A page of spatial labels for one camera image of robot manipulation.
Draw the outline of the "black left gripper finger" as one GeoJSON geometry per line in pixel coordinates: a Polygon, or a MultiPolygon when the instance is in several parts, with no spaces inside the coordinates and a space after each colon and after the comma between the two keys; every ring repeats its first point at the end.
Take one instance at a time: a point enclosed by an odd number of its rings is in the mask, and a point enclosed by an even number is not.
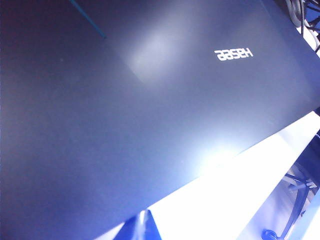
{"type": "Polygon", "coordinates": [[[161,235],[149,209],[126,220],[114,240],[161,240],[161,235]]]}

